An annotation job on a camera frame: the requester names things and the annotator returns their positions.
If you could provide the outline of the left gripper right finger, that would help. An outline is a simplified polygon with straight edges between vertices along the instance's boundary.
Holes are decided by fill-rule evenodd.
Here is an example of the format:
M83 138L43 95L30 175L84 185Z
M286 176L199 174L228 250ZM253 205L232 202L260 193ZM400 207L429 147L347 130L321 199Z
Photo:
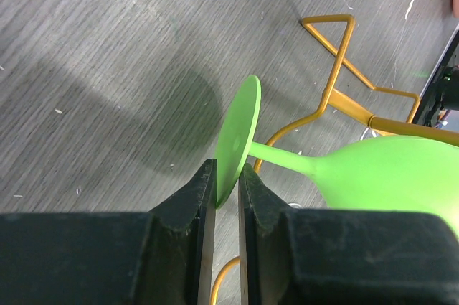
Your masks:
M456 304L458 241L438 216L295 209L239 178L243 304Z

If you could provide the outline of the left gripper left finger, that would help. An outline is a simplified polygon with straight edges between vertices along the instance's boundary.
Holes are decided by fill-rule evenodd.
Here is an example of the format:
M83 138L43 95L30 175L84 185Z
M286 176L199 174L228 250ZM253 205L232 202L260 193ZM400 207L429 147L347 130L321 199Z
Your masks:
M148 212L1 216L3 304L208 304L217 161Z

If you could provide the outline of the green plastic wine glass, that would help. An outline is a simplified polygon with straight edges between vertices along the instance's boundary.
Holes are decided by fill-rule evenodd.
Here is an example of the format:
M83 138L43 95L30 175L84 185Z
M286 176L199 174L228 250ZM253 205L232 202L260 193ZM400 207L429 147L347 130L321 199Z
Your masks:
M230 196L248 156L304 174L330 208L425 212L458 231L458 148L417 136L381 136L325 156L302 156L253 140L261 84L249 76L237 91L219 132L217 199Z

